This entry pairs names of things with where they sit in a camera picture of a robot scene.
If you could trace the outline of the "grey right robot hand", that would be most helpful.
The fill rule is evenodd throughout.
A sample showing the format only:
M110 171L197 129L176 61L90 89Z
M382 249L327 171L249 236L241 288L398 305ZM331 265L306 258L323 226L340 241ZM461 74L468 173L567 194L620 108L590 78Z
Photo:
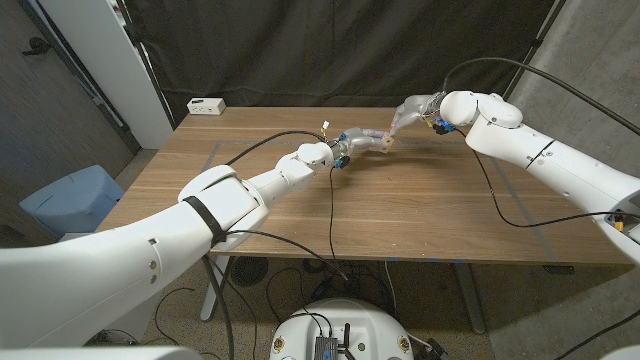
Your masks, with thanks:
M389 134L394 137L401 129L422 121L425 116L437 113L446 92L440 91L431 95L412 95L396 108L390 125Z

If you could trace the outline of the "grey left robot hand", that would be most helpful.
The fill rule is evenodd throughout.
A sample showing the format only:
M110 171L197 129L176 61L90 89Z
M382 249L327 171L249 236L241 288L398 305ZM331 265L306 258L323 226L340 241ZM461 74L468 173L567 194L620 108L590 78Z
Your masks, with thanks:
M377 151L386 153L389 151L394 138L389 132L349 128L343 131L338 138L328 142L334 157L334 168L346 167L355 151Z

